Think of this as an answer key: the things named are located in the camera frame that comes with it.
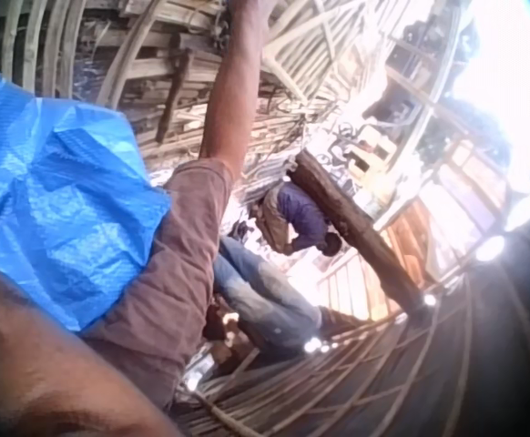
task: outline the jeans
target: jeans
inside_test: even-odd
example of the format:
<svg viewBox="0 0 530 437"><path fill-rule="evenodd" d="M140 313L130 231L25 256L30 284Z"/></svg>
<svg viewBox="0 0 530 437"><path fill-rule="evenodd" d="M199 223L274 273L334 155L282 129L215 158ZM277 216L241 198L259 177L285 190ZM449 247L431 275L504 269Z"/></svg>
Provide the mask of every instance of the jeans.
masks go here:
<svg viewBox="0 0 530 437"><path fill-rule="evenodd" d="M265 259L229 237L220 239L214 262L216 290L241 320L273 346L302 348L318 332L320 310Z"/></svg>

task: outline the carried log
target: carried log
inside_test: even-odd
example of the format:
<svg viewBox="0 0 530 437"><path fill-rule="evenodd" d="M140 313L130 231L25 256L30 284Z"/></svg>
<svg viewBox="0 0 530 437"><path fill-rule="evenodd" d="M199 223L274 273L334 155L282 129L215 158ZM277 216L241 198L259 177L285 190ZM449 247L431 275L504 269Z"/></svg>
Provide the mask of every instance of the carried log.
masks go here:
<svg viewBox="0 0 530 437"><path fill-rule="evenodd" d="M384 293L408 314L423 304L422 293L396 255L372 226L372 219L348 197L307 150L290 172L294 184L316 202L342 238L356 248L376 272Z"/></svg>

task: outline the man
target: man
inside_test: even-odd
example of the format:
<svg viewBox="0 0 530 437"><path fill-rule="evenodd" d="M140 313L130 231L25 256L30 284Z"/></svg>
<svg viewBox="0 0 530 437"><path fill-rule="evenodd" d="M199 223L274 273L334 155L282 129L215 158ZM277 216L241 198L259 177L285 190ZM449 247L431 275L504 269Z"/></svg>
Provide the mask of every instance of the man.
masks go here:
<svg viewBox="0 0 530 437"><path fill-rule="evenodd" d="M341 238L328 232L328 220L315 202L297 185L282 182L271 189L261 206L254 206L251 215L273 250L285 255L315 246L326 257L335 256L341 248ZM299 234L289 242L292 225Z"/></svg>
<svg viewBox="0 0 530 437"><path fill-rule="evenodd" d="M265 259L230 237L220 240L215 291L239 314L240 328L261 351L303 351L318 335L321 312Z"/></svg>
<svg viewBox="0 0 530 437"><path fill-rule="evenodd" d="M249 144L275 3L245 0L233 7L200 159L174 172L166 185L172 207L147 267L82 334L85 342L0 275L0 435L178 435L161 410L199 344L219 223Z"/></svg>

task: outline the blue tarp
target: blue tarp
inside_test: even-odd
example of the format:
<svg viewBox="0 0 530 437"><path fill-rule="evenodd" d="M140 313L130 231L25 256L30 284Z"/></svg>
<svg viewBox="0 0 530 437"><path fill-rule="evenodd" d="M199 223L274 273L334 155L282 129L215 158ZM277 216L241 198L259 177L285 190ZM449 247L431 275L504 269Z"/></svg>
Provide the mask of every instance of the blue tarp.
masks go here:
<svg viewBox="0 0 530 437"><path fill-rule="evenodd" d="M124 116L0 77L0 270L68 329L119 299L168 209Z"/></svg>

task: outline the blue shirt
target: blue shirt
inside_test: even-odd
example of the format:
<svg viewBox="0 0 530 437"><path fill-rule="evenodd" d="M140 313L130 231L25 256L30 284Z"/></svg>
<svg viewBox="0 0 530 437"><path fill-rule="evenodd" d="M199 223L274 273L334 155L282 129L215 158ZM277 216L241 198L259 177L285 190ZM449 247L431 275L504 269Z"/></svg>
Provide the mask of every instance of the blue shirt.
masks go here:
<svg viewBox="0 0 530 437"><path fill-rule="evenodd" d="M291 242L295 251L322 243L328 232L328 220L318 205L297 185L286 182L277 195L279 213L299 236Z"/></svg>

